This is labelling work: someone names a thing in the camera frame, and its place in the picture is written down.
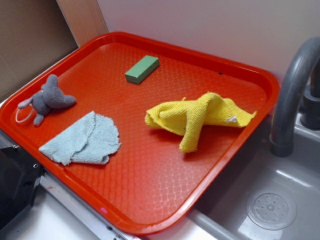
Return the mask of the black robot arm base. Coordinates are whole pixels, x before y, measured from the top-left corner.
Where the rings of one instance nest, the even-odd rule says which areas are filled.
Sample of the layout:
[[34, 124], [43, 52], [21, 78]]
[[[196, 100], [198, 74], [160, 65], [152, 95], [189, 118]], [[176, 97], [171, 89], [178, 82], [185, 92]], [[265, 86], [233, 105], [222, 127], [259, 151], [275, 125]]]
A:
[[43, 166], [16, 144], [0, 145], [0, 234], [34, 205]]

